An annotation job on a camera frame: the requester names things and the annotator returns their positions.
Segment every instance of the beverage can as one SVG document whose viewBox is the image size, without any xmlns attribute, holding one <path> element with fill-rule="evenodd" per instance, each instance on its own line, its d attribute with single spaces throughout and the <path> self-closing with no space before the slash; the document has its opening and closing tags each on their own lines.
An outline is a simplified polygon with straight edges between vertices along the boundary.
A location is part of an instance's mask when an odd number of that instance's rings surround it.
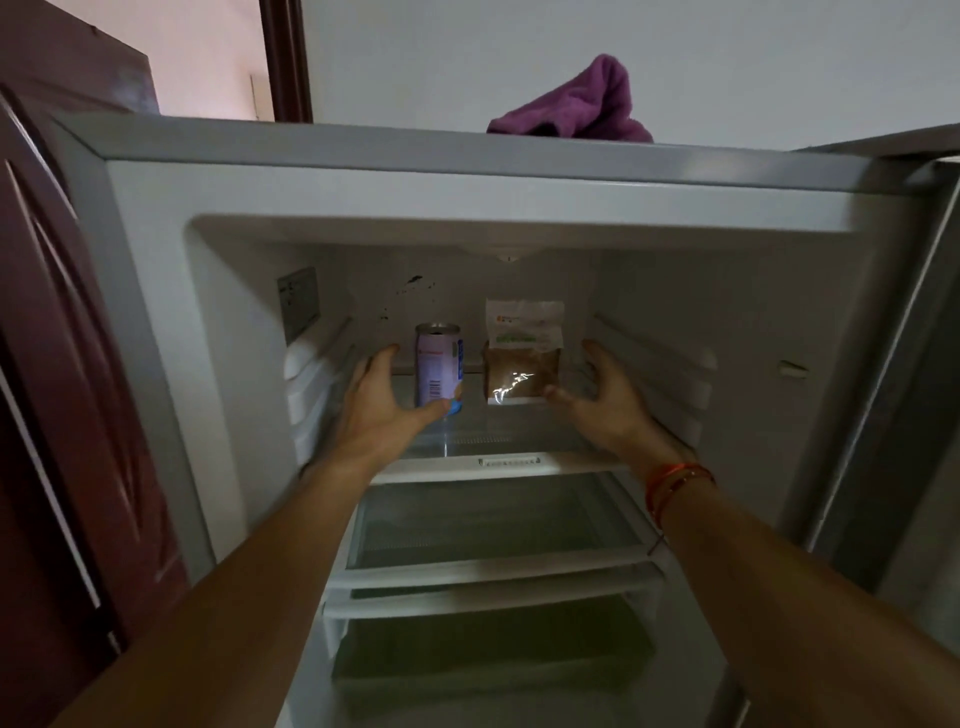
<svg viewBox="0 0 960 728">
<path fill-rule="evenodd" d="M 417 327 L 417 406 L 452 400 L 448 415 L 463 406 L 464 340 L 454 324 Z"/>
</svg>

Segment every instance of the forearm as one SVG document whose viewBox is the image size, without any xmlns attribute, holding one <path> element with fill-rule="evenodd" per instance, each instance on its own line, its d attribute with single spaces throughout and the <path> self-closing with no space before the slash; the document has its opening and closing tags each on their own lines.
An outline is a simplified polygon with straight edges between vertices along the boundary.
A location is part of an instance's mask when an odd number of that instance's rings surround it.
<svg viewBox="0 0 960 728">
<path fill-rule="evenodd" d="M 960 724 L 960 663 L 711 483 L 684 485 L 662 522 L 733 670 L 781 720 Z"/>
<path fill-rule="evenodd" d="M 371 473 L 330 461 L 55 723 L 273 726 Z"/>
</svg>

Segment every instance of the plastic bag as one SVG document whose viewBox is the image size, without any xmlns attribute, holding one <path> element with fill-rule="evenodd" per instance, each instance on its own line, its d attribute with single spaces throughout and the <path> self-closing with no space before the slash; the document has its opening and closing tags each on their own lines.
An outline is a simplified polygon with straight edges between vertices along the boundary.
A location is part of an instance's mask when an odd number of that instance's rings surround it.
<svg viewBox="0 0 960 728">
<path fill-rule="evenodd" d="M 487 301 L 487 404 L 541 401 L 560 379 L 564 302 Z"/>
</svg>

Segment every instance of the gray label on refrigerator wall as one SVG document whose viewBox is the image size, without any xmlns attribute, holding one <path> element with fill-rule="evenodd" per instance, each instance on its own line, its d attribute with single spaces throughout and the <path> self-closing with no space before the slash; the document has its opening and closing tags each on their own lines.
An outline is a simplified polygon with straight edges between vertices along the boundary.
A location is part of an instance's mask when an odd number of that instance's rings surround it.
<svg viewBox="0 0 960 728">
<path fill-rule="evenodd" d="M 276 281 L 280 295 L 280 316 L 287 344 L 320 318 L 317 296 L 317 269 L 303 268 Z"/>
</svg>

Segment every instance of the can top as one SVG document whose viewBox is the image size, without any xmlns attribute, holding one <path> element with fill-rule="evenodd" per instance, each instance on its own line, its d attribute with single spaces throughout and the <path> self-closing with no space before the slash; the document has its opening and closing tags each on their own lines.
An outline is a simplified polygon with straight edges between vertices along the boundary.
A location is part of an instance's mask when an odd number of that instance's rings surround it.
<svg viewBox="0 0 960 728">
<path fill-rule="evenodd" d="M 460 333 L 456 324 L 418 324 L 417 333 Z"/>
</svg>

